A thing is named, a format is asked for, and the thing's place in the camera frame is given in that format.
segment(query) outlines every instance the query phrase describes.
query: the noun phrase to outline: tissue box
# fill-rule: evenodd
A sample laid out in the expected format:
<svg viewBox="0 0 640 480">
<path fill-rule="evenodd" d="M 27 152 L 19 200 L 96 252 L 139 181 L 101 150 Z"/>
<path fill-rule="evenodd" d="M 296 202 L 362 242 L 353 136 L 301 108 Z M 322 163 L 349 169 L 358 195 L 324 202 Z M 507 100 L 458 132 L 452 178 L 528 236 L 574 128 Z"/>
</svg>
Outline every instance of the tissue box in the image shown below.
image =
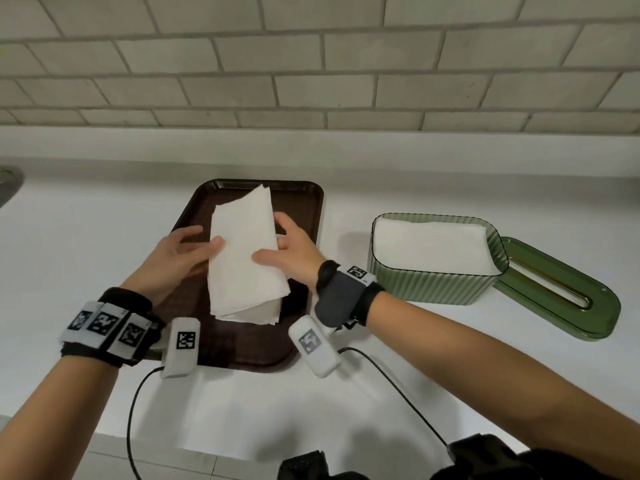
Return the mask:
<svg viewBox="0 0 640 480">
<path fill-rule="evenodd" d="M 487 245 L 493 263 L 500 274 L 482 276 L 475 274 L 430 273 L 385 266 L 373 254 L 374 228 L 376 221 L 384 217 L 414 223 L 449 222 L 458 224 L 480 224 L 487 229 Z M 509 258 L 504 250 L 500 234 L 489 222 L 477 217 L 438 216 L 434 214 L 382 214 L 373 221 L 369 241 L 369 271 L 378 277 L 385 289 L 400 299 L 444 305 L 470 305 L 487 288 L 493 286 L 509 268 Z"/>
</svg>

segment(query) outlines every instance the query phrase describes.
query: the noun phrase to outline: person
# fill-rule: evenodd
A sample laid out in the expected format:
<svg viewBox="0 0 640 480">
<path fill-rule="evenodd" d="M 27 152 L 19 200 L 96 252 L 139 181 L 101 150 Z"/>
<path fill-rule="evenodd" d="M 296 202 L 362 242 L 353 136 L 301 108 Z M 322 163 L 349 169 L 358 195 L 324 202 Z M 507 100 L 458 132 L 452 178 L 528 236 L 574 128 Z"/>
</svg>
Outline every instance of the person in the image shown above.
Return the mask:
<svg viewBox="0 0 640 480">
<path fill-rule="evenodd" d="M 278 238 L 278 250 L 258 250 L 253 260 L 281 269 L 315 293 L 326 258 L 290 217 L 274 217 L 286 236 Z M 121 291 L 157 305 L 187 276 L 203 272 L 224 241 L 218 236 L 182 242 L 202 231 L 192 226 L 162 239 Z M 531 357 L 386 292 L 373 299 L 366 325 L 414 367 L 530 447 L 530 464 L 542 478 L 640 478 L 640 425 Z M 71 479 L 118 370 L 98 358 L 63 352 L 0 432 L 0 479 Z M 574 473 L 554 476 L 560 464 Z"/>
</svg>

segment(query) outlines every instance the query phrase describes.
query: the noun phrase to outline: person's left hand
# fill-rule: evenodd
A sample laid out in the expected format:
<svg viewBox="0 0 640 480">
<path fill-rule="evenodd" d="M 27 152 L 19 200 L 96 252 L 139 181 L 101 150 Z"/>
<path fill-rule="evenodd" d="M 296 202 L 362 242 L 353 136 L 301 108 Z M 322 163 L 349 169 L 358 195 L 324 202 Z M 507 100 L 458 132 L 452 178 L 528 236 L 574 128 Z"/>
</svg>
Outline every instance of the person's left hand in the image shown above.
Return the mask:
<svg viewBox="0 0 640 480">
<path fill-rule="evenodd" d="M 185 237 L 199 234 L 202 226 L 176 229 L 163 238 L 142 266 L 120 286 L 146 296 L 154 306 L 176 289 L 180 282 L 207 270 L 209 259 L 217 256 L 225 245 L 219 235 L 211 242 L 182 242 Z"/>
</svg>

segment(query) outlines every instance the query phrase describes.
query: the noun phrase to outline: napkin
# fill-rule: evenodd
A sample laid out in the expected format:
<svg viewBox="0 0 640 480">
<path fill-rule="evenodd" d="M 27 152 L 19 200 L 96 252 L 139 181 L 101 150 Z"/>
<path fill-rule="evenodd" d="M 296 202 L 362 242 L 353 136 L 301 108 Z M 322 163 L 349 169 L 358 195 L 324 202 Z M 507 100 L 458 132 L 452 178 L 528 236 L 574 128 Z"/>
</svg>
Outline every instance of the napkin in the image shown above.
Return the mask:
<svg viewBox="0 0 640 480">
<path fill-rule="evenodd" d="M 225 247 L 209 261 L 211 314 L 218 320 L 275 324 L 281 298 L 291 290 L 281 270 L 252 261 L 258 249 L 277 250 L 271 191 L 262 185 L 233 202 L 217 205 L 211 236 Z"/>
<path fill-rule="evenodd" d="M 373 254 L 388 267 L 432 273 L 500 274 L 479 224 L 414 223 L 380 217 L 373 230 Z"/>
</svg>

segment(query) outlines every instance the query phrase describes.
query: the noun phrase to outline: hand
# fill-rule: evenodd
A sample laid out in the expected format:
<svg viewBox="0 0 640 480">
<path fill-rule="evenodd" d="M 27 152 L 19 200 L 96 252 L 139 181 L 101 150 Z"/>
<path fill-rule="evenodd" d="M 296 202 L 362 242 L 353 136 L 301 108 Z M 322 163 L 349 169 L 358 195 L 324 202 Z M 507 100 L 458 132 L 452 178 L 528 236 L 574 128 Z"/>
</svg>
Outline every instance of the hand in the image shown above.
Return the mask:
<svg viewBox="0 0 640 480">
<path fill-rule="evenodd" d="M 253 261 L 281 269 L 287 277 L 307 285 L 315 293 L 318 270 L 326 258 L 291 217 L 284 212 L 274 212 L 273 218 L 287 235 L 278 238 L 279 251 L 258 250 L 252 255 Z"/>
<path fill-rule="evenodd" d="M 182 242 L 185 237 L 202 231 L 202 226 L 173 231 L 158 243 L 120 288 L 140 293 L 154 305 L 161 303 L 183 279 L 206 271 L 209 259 L 217 256 L 225 245 L 219 235 L 211 242 Z"/>
</svg>

